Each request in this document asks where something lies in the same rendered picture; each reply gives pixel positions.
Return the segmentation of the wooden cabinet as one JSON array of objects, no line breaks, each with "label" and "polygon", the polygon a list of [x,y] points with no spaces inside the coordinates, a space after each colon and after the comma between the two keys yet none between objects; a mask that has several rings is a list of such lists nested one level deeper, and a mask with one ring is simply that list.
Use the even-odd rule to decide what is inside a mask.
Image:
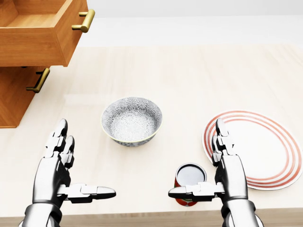
[{"label": "wooden cabinet", "polygon": [[0,128],[16,128],[56,58],[52,18],[64,0],[0,0]]}]

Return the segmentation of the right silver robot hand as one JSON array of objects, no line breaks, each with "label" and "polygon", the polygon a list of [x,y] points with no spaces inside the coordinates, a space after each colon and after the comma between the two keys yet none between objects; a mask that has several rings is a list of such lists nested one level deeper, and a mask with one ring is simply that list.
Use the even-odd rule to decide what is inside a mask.
[{"label": "right silver robot hand", "polygon": [[216,120],[216,134],[212,137],[212,163],[216,167],[215,184],[199,182],[169,190],[175,199],[193,202],[212,201],[219,197],[223,202],[231,199],[247,199],[248,188],[240,157],[233,151],[234,143],[221,118]]}]

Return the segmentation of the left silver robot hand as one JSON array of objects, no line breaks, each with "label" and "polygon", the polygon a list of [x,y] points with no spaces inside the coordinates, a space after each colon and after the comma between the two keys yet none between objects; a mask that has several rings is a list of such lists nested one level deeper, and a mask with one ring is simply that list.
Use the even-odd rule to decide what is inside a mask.
[{"label": "left silver robot hand", "polygon": [[74,163],[73,136],[67,136],[68,123],[61,119],[46,143],[46,153],[35,175],[33,203],[52,203],[61,207],[64,201],[91,203],[93,200],[116,196],[112,188],[89,186],[85,183],[71,185],[69,169]]}]

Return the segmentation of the closed wooden drawer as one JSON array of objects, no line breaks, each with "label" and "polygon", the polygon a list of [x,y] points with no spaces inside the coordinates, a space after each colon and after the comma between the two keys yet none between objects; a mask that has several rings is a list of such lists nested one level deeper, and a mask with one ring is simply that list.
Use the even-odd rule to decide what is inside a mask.
[{"label": "closed wooden drawer", "polygon": [[40,75],[36,75],[37,71],[43,71],[48,66],[18,68],[18,73],[14,78],[14,86],[16,90],[13,95],[13,109],[15,116],[14,127],[18,127],[27,108],[29,107],[35,93],[26,91],[26,87],[34,87]]}]

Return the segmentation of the red tin can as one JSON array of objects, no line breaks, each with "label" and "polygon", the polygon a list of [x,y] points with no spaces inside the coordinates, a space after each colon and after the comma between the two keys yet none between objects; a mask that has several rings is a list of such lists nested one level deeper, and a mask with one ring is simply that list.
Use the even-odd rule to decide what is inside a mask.
[{"label": "red tin can", "polygon": [[176,171],[174,187],[194,185],[198,182],[206,181],[206,171],[200,165],[195,163],[185,163]]}]

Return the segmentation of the white plate with red rings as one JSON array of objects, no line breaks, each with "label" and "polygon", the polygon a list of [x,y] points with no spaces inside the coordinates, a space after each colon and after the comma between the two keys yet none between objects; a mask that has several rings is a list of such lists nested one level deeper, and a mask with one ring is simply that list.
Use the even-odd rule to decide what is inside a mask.
[{"label": "white plate with red rings", "polygon": [[230,110],[213,116],[202,132],[202,144],[212,158],[215,123],[221,118],[240,156],[249,188],[273,191],[294,184],[303,175],[303,148],[280,123],[256,112]]}]

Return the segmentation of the open wooden drawer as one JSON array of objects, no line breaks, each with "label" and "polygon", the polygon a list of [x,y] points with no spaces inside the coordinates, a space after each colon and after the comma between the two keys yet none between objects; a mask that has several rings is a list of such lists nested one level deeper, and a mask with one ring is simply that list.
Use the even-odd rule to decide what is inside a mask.
[{"label": "open wooden drawer", "polygon": [[68,66],[87,0],[0,0],[0,67]]}]

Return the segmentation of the grey patterned bowl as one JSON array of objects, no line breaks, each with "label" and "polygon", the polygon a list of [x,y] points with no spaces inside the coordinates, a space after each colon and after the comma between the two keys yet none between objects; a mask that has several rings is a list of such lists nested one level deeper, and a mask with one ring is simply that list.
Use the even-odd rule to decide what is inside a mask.
[{"label": "grey patterned bowl", "polygon": [[124,97],[111,103],[101,115],[101,126],[114,142],[137,147],[154,138],[162,125],[160,108],[143,97]]}]

